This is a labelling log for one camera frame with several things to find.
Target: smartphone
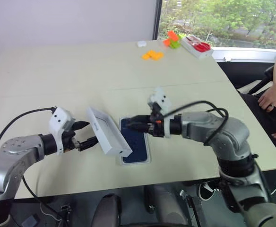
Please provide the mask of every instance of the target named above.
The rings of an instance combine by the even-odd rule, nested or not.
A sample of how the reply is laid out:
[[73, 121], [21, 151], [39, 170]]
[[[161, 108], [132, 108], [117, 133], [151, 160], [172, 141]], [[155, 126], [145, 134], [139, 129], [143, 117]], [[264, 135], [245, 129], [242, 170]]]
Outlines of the smartphone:
[[120, 120], [120, 131], [133, 152], [128, 157], [122, 157], [122, 164], [148, 163], [150, 162], [150, 156], [147, 135], [143, 132], [128, 129], [126, 124], [129, 120], [130, 118]]

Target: person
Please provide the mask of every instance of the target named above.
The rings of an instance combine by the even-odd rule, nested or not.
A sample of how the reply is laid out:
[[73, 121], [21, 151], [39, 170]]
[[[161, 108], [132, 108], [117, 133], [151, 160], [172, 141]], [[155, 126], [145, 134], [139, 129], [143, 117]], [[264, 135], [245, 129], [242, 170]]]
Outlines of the person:
[[[276, 147], [276, 63], [273, 72], [273, 85], [270, 88], [256, 95], [241, 93], [240, 95]], [[202, 183], [198, 186], [198, 196], [207, 201], [218, 190], [219, 180]]]

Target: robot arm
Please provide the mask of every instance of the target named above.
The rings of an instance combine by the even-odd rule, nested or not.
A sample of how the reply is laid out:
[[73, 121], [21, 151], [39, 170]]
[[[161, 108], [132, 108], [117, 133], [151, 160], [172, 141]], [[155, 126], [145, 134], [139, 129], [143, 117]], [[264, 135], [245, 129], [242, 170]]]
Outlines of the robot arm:
[[240, 212], [249, 227], [276, 226], [276, 204], [270, 203], [270, 193], [265, 187], [255, 158], [246, 141], [249, 131], [244, 123], [228, 118], [220, 131], [224, 118], [209, 112], [191, 112], [164, 118], [166, 95], [159, 90], [148, 102], [151, 115], [138, 115], [129, 121], [128, 127], [165, 137], [168, 121], [169, 134], [182, 135], [185, 139], [203, 142], [211, 146], [219, 163], [221, 191], [228, 208]]
[[[62, 115], [65, 118], [59, 118], [61, 125], [53, 127], [52, 119]], [[43, 160], [46, 155], [59, 154], [75, 148], [82, 151], [98, 142], [96, 137], [84, 142], [76, 141], [74, 131], [89, 123], [74, 121], [67, 111], [58, 107], [50, 120], [51, 134], [15, 137], [3, 143], [0, 148], [0, 226], [5, 226], [9, 222], [12, 201], [23, 174], [31, 165]]]

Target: table surface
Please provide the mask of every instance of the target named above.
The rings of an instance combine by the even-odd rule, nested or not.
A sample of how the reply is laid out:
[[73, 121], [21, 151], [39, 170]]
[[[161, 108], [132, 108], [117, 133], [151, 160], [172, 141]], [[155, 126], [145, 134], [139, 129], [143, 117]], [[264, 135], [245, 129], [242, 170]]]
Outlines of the table surface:
[[[163, 51], [159, 61], [143, 60], [149, 50]], [[248, 142], [262, 170], [276, 169], [276, 148], [213, 58], [197, 60], [182, 47], [165, 48], [159, 41], [23, 48], [0, 56], [0, 132], [15, 116], [36, 108], [61, 106], [77, 120], [87, 120], [93, 106], [109, 114], [116, 124], [124, 116], [149, 114], [147, 99], [161, 86], [172, 107], [208, 100], [224, 107], [250, 130]], [[207, 110], [198, 105], [187, 111]], [[47, 134], [50, 113], [19, 119], [2, 143], [16, 136]], [[93, 136], [90, 126], [77, 132], [77, 140]], [[218, 163], [210, 147], [184, 140], [148, 136], [151, 163], [119, 166], [100, 145], [61, 156], [45, 157], [25, 177], [38, 196], [88, 192], [154, 183], [189, 181], [218, 176]], [[16, 198], [31, 197], [21, 183]]]

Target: window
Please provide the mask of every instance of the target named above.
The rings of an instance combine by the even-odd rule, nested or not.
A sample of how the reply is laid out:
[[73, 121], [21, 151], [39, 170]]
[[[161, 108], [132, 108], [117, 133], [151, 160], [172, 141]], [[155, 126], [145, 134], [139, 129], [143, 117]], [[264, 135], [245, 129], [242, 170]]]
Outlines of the window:
[[276, 49], [276, 0], [163, 0], [159, 38], [170, 30], [212, 47]]

